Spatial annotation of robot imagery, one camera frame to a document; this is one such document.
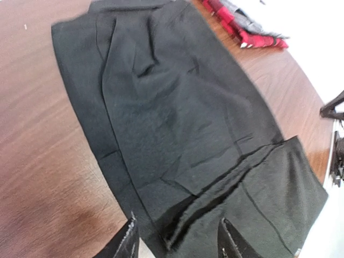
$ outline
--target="brown wooden surface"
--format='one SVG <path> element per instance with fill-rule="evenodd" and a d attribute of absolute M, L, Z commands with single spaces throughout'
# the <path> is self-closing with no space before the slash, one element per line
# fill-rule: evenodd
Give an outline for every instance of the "brown wooden surface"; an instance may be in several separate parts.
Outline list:
<path fill-rule="evenodd" d="M 51 42 L 51 24 L 85 12 L 89 2 L 0 2 L 0 257 L 92 257 L 125 222 L 67 98 Z M 322 181 L 332 124 L 320 120 L 322 102 L 307 77 L 286 51 L 239 49 L 195 3 L 285 137 L 300 135 Z"/>

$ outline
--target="wood grain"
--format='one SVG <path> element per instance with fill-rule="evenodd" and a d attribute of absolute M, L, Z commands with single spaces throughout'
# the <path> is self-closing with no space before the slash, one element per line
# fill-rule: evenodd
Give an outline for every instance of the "wood grain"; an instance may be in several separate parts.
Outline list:
<path fill-rule="evenodd" d="M 73 112 L 51 42 L 51 24 L 82 14 L 89 2 L 0 2 L 1 257 L 92 257 L 126 220 Z M 284 135 L 300 135 L 322 181 L 332 125 L 319 118 L 322 102 L 305 74 L 286 51 L 239 49 L 195 4 Z"/>

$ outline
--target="black pants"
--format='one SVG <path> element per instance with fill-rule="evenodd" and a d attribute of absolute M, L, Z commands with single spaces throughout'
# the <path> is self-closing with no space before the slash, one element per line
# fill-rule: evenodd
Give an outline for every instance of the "black pants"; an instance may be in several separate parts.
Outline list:
<path fill-rule="evenodd" d="M 156 257 L 216 257 L 220 217 L 263 257 L 302 246 L 326 193 L 192 4 L 94 2 L 52 36 L 104 177 Z"/>

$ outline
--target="red plaid cloth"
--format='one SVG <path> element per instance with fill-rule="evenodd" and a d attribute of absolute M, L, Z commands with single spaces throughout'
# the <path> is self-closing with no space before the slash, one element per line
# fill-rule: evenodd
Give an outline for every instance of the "red plaid cloth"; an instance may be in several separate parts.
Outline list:
<path fill-rule="evenodd" d="M 213 15 L 221 20 L 222 27 L 240 43 L 241 48 L 249 47 L 280 47 L 287 48 L 288 45 L 283 39 L 271 36 L 250 34 L 240 27 L 235 21 L 234 16 L 219 0 L 201 0 L 203 5 Z"/>

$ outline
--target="wooden table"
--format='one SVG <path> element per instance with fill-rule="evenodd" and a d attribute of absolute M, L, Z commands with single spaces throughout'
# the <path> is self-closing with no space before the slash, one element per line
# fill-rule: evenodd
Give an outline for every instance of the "wooden table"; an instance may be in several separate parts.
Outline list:
<path fill-rule="evenodd" d="M 51 24 L 90 0 L 0 2 L 0 256 L 92 257 L 126 221 L 68 100 Z M 324 180 L 332 124 L 287 51 L 241 50 L 195 1 L 270 105 L 286 138 L 298 134 Z"/>

